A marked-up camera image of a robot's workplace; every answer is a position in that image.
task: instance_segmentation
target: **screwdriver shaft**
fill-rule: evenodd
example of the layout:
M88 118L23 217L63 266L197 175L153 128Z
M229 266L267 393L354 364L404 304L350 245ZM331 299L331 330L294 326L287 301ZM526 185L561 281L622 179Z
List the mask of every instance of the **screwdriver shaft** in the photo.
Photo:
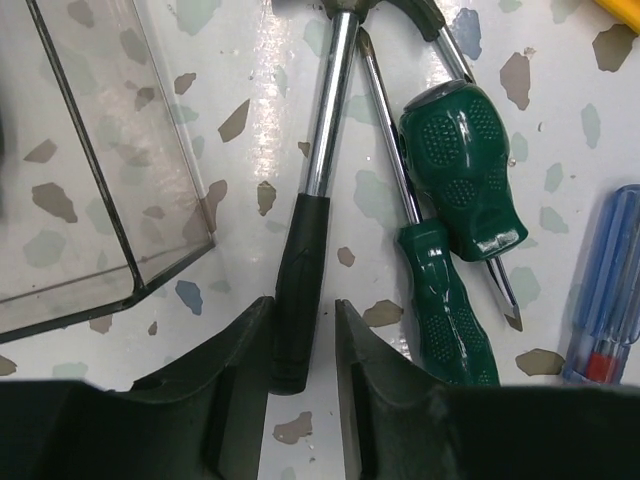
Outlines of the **screwdriver shaft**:
M376 60L376 54L373 49L373 43L371 37L366 30L360 28L358 32L358 49L364 59L366 65L366 75L369 80L371 93L373 100L378 110L378 117L382 124L382 133L387 143L387 149L391 156L391 163L393 170L398 180L398 187L400 188L400 195L402 197L402 203L404 204L409 223L411 225L417 225L422 222L423 217L420 211L420 204L418 203L418 197L416 196L413 188L413 183L409 179L409 174L400 154L400 140L398 136L398 129L391 116L391 110L389 108L389 99L387 92L384 88L384 82L380 75L380 67Z
M500 256L487 260L487 269L493 279L496 300L503 304L502 312L507 322L509 322L509 325L514 329L522 332L520 306L518 305L515 293L513 293L513 288L511 288L507 271L504 269Z
M460 47L456 43L455 38L449 27L446 25L440 29L440 34L435 44L442 55L443 63L454 79L466 80L469 83L476 83L473 72L469 68L467 60Z

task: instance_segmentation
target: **clear plastic container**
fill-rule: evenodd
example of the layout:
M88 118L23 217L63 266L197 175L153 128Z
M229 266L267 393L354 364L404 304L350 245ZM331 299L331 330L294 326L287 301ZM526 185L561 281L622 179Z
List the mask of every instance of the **clear plastic container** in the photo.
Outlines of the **clear plastic container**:
M212 247L182 114L132 0L0 2L0 339L127 308Z

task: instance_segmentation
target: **gray speckle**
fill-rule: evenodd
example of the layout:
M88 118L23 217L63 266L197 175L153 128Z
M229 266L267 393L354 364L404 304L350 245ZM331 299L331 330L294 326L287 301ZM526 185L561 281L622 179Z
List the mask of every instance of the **gray speckle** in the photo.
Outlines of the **gray speckle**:
M537 53L537 50L533 47L525 47L524 52L522 53L524 53L525 57L531 60L533 56Z
M583 0L551 0L551 13L554 23L564 23L575 12Z
M362 319L370 327L385 327L400 322L404 310L391 300L383 300L365 310Z
M564 358L556 352L535 348L516 357L520 370L532 377L534 375L560 375Z
M143 148L137 148L133 145L118 145L116 153L124 160L127 165L132 167L150 167L151 152Z
M344 106L344 115L353 118L356 122L380 126L380 118L376 112L371 94L354 95Z
M171 111L171 117L177 125L195 122L200 118L200 114L198 112L194 112L191 108L185 105L177 105L174 103L169 105L169 110Z
M582 118L582 131L587 138L587 145L594 149L600 141L601 122L598 110L590 103L582 109L580 116Z
M123 185L137 187L144 182L145 170L138 167L132 167L126 163L120 167L118 176Z
M529 158L529 142L520 132L511 137L511 154L518 163L526 162Z
M280 480L296 480L296 471L293 467L285 468L280 474Z
M326 51L325 27L325 22L313 19L304 28L304 41L309 45L316 57L320 57Z
M538 242L536 242L533 238L527 238L524 242L518 245L518 248L521 250L527 250L529 248L535 248L538 246Z
M569 233L569 226L560 214L551 207L540 209L540 226L553 233Z
M278 86L278 91L280 95L284 98L287 98L287 86L289 84L289 79L287 78L287 72L284 71L280 65L278 65L273 73L273 79Z
M95 25L93 20L93 11L85 0L77 0L68 4L67 13L80 25L87 28L93 28Z
M522 2L520 0L500 0L498 6L504 13L511 13L519 9L522 6Z
M218 229L218 224L216 222L216 217L218 214L218 204L224 200L224 197L227 196L227 182L225 180L220 180L218 182L212 183L209 186L209 192L204 199L200 200L200 204L204 210L205 220L207 222L207 227L209 228L210 233L215 233ZM193 235L192 232L199 232L198 229L194 228L194 225L199 225L201 222L200 217L200 209L196 208L187 221L186 225L182 229L182 237L187 240L189 243L197 243L201 241L200 234L196 236Z
M231 291L231 285L226 280L218 280L209 285L209 288L215 292L229 293Z
M298 148L306 158L309 158L309 153L311 152L311 144L309 142L298 142Z
M176 293L185 306L189 307L194 315L202 315L202 297L200 288L193 282L178 280L176 283Z
M311 412L302 412L295 420L276 425L273 429L273 438L286 445L295 445L298 440L312 433Z
M89 320L89 328L94 332L101 334L108 333L113 325L113 315L107 315L105 317L94 318Z
M34 268L46 268L60 261L67 240L58 232L42 230L22 247L27 264Z
M53 378L84 378L89 371L89 367L82 362L63 363L53 367Z
M555 193L555 191L560 187L563 178L564 172L562 171L562 164L553 164L547 169L547 177L544 182L544 189L549 193Z
M76 95L93 95L98 92L98 82L93 76L91 63L80 53L74 52L62 43L56 43L56 51L64 67L73 93ZM51 64L43 57L39 69L40 75L58 90L58 82L51 70Z
M113 115L100 117L96 127L98 145L102 150L112 150L122 142L122 120Z
M164 245L162 232L160 232L160 229L150 218L144 217L142 219L140 222L140 231L142 232L142 236L152 245Z
M531 89L529 59L518 52L514 53L500 70L500 83L507 92L507 98L520 110L526 110Z
M593 41L598 68L603 72L617 72L633 48L638 34L627 25L613 25L609 30L600 32Z
M191 85L193 85L193 82L196 81L197 77L197 73L185 73L184 75L180 75L173 81L173 90L177 95L184 95L187 90L191 88Z
M135 109L139 112L144 107L149 105L156 98L156 90L153 87L142 87L136 93Z
M89 216L91 223L93 223L98 233L102 235L115 234L113 224L107 213L107 208L104 206L104 203L102 203L102 200L94 198L89 202L89 205L87 205L84 211Z
M516 267L509 275L513 291L518 299L521 309L538 299L542 289L533 270L529 267Z
M349 247L342 247L338 249L338 261L345 267L353 267L356 256L351 253Z
M0 377L8 377L9 375L16 373L17 370L18 365L8 358L0 355Z
M120 32L120 44L127 54L134 62L140 65L146 65L149 58L149 51L145 43L140 40L138 34L131 28L128 28L124 32Z
M156 289L151 295L158 298L167 298L169 296L169 292L167 291L167 287L162 285L158 289Z
M247 125L247 117L249 115L249 107L251 99L247 99L240 105L225 122L218 128L218 133L223 143L228 143L238 137Z
M222 0L177 0L178 29L191 36L197 35L213 18Z
M31 150L31 152L29 152L27 156L24 157L24 161L32 163L47 163L49 160L51 160L51 158L57 151L58 146L50 139L46 139L36 148Z
M107 268L108 263L109 259L107 259L107 255L104 253L104 250L101 250L98 255L98 261L96 262L96 269L101 272Z
M269 213L276 201L276 189L266 180L258 185L258 211L263 217Z
M45 183L31 189L33 203L54 217L62 218L67 223L78 223L78 216L73 202L64 190L55 183Z
M274 222L272 220L267 220L267 223L265 224L265 226L267 227L267 230L269 230L271 233L282 233L287 231L286 225L283 225L282 223Z
M356 174L353 201L365 217L375 219L385 228L397 228L404 215L396 190L368 170Z
M193 155L196 157L196 160L200 160L202 155L204 154L204 137L197 136L191 141L191 148L193 149Z
M162 209L162 207L159 207L157 205L147 208L142 213L147 217L155 218L156 220L162 220L165 217L164 210Z
M480 47L482 32L480 30L478 12L469 10L468 8L461 8L453 20L451 33L457 40L462 53L467 55L471 60L480 58L480 54L482 53L482 47Z

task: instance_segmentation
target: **yellow object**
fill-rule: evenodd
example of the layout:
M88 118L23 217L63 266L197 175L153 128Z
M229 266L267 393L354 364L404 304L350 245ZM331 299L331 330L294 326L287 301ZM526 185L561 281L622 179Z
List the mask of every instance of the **yellow object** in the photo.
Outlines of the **yellow object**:
M640 34L640 0L596 0Z

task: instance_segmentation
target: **table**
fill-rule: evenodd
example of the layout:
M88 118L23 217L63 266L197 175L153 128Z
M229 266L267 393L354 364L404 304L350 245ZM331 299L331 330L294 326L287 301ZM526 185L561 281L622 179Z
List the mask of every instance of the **table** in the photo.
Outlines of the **table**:
M218 245L132 310L0 346L4 379L81 377L127 389L220 332L256 297L274 292L328 39L324 12L310 1L295 8L281 2L275 13L270 0L136 3L169 102L197 113L179 129L201 194L211 192L217 205ZM512 138L510 180L531 235L503 258L524 332L499 314L482 266L456 265L492 340L503 383L555 384L557 376L528 376L515 359L534 349L566 354L598 205L617 186L640 181L634 122L640 98L632 94L640 47L589 1L439 4ZM447 79L435 52L391 5L376 7L367 27L396 115ZM303 394L270 397L261 479L344 476L336 298L350 299L360 312L377 304L383 326L375 332L406 353L398 320L400 309L410 311L408 284L394 246L395 228L405 219L363 71L354 65L309 384ZM198 286L200 315L178 295L178 282ZM543 354L534 367L553 371L557 362ZM638 349L624 380L640 383Z

